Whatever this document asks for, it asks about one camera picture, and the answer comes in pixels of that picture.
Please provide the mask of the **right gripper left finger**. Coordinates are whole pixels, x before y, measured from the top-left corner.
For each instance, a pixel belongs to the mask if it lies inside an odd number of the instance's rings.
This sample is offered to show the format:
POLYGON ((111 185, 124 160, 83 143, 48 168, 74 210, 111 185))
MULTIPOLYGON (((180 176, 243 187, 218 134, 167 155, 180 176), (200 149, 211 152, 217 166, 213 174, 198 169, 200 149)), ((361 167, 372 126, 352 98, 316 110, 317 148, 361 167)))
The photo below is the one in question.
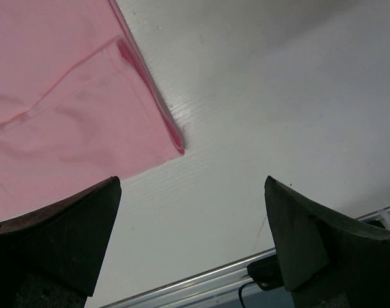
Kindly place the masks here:
POLYGON ((84 307, 94 294, 121 200, 112 176, 0 222, 0 307, 84 307))

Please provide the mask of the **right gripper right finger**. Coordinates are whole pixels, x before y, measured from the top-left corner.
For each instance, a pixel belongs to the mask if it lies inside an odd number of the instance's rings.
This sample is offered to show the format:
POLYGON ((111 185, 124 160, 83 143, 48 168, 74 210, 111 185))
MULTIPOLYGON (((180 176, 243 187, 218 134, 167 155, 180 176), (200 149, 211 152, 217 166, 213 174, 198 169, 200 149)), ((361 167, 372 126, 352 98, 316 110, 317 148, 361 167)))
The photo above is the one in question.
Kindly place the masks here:
POLYGON ((390 230, 320 205, 271 176, 264 188, 295 307, 390 307, 390 230))

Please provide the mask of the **pink t shirt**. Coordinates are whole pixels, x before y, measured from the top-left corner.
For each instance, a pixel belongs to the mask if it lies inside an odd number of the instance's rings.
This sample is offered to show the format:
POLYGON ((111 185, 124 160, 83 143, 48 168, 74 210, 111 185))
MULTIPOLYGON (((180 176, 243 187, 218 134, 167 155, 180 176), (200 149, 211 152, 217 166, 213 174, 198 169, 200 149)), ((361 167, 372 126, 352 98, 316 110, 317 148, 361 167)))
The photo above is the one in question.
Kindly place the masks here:
POLYGON ((115 1, 0 1, 0 222, 184 152, 115 1))

